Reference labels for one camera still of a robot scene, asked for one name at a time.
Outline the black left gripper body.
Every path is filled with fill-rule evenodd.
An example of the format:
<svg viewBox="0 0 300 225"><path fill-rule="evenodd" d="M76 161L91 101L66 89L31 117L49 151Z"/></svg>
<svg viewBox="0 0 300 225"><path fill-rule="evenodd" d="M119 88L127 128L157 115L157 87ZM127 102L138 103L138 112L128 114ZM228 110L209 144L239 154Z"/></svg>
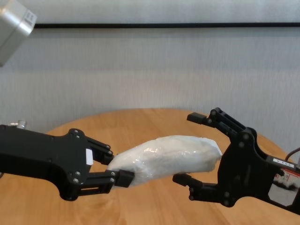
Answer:
<svg viewBox="0 0 300 225"><path fill-rule="evenodd" d="M90 169L87 147L87 137L77 128L53 136L1 125L0 171L49 181L62 199L74 201Z"/></svg>

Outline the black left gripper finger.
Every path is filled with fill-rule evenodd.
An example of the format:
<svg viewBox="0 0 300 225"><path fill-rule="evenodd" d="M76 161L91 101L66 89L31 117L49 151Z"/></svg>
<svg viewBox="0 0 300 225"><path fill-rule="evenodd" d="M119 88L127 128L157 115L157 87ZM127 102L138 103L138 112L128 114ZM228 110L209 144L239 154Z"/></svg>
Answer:
<svg viewBox="0 0 300 225"><path fill-rule="evenodd" d="M85 138L87 141L87 147L92 151L93 160L103 165L109 165L114 158L111 146L87 136Z"/></svg>
<svg viewBox="0 0 300 225"><path fill-rule="evenodd" d="M125 170L89 172L86 181L81 184L78 195L108 194L114 186L128 188L134 178L133 172Z"/></svg>

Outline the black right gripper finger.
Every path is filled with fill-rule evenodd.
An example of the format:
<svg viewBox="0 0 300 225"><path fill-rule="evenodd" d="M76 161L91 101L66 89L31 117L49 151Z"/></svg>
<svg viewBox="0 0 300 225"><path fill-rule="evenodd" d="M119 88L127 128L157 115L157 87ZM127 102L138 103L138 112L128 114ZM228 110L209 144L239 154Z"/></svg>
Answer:
<svg viewBox="0 0 300 225"><path fill-rule="evenodd" d="M188 174L175 174L173 182L189 187L189 200L210 203L220 203L218 185L214 183L203 183Z"/></svg>
<svg viewBox="0 0 300 225"><path fill-rule="evenodd" d="M212 109L209 116L196 112L190 113L187 116L187 121L216 128L229 137L230 141L242 140L242 133L246 129L244 125L218 107Z"/></svg>

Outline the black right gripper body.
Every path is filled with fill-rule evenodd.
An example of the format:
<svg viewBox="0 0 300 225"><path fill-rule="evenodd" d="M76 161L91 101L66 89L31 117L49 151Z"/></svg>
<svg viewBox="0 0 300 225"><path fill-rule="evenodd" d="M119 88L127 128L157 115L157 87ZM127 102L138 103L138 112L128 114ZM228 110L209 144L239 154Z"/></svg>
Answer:
<svg viewBox="0 0 300 225"><path fill-rule="evenodd" d="M220 203L232 207L243 197L254 197L280 208L299 208L299 190L292 191L291 203L280 203L269 194L272 186L282 194L289 192L274 180L285 172L299 174L300 170L292 162L264 153L258 146L256 131L248 127L230 139L222 155L217 173Z"/></svg>

